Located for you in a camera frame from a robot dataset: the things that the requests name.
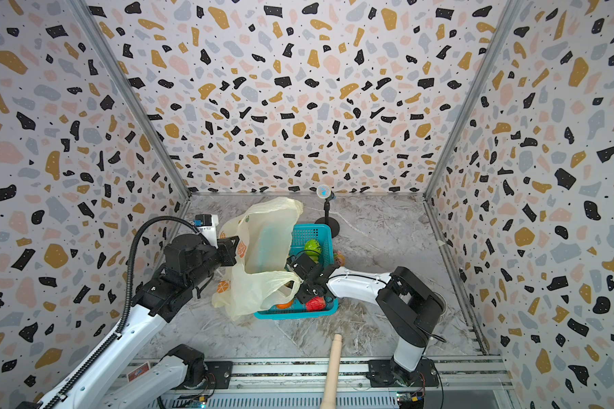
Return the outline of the red strawberry toy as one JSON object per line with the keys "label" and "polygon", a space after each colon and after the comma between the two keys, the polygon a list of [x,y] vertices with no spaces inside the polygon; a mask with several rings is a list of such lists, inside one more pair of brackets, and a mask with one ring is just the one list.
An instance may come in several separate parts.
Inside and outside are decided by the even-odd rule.
{"label": "red strawberry toy", "polygon": [[327,308],[327,302],[323,297],[312,298],[312,300],[305,304],[307,312],[318,312],[325,310],[325,308]]}

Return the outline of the cream plastic bag orange print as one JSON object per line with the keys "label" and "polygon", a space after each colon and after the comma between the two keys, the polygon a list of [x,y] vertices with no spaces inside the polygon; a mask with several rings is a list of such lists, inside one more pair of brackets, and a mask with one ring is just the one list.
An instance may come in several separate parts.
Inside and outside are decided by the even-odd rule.
{"label": "cream plastic bag orange print", "polygon": [[303,214],[295,199],[275,198],[254,204],[225,223],[220,237],[237,236],[236,264],[224,270],[223,279],[211,298],[237,322],[247,315],[293,301],[302,279],[286,270],[293,228]]}

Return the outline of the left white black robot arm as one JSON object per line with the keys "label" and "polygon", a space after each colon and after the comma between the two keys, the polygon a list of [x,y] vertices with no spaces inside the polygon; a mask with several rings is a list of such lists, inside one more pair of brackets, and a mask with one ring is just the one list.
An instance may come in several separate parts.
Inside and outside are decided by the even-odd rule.
{"label": "left white black robot arm", "polygon": [[118,325],[61,383],[20,408],[140,408],[179,388],[216,387],[200,351],[180,344],[156,366],[114,389],[114,382],[154,335],[170,323],[220,267],[236,264],[236,236],[210,243],[200,233],[177,236],[158,277],[134,296]]}

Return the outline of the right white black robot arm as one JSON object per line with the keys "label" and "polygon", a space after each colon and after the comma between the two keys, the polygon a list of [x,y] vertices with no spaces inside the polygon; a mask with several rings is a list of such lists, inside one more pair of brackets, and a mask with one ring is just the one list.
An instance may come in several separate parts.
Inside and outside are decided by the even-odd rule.
{"label": "right white black robot arm", "polygon": [[397,267],[390,273],[374,274],[337,263],[323,267],[306,251],[288,257],[287,268],[301,279],[296,298],[304,305],[318,298],[326,302],[351,298],[374,304],[384,313],[398,343],[384,369],[370,370],[372,383],[409,387],[424,380],[418,366],[429,342],[447,341],[435,333],[447,304],[411,270]]}

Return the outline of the green apple toy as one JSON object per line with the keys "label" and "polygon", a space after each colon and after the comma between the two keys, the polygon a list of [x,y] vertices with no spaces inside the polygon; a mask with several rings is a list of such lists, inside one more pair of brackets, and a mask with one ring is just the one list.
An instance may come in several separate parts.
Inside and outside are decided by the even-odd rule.
{"label": "green apple toy", "polygon": [[314,263],[320,262],[322,255],[322,246],[318,240],[309,240],[305,243],[304,254],[307,255]]}

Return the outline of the orange fruit toy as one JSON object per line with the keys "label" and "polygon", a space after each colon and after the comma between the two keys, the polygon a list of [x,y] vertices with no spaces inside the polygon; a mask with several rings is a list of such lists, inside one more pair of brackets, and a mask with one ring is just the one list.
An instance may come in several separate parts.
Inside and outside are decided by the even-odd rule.
{"label": "orange fruit toy", "polygon": [[287,308],[291,308],[292,306],[293,306],[293,300],[288,303],[278,303],[275,305],[275,308],[287,309]]}

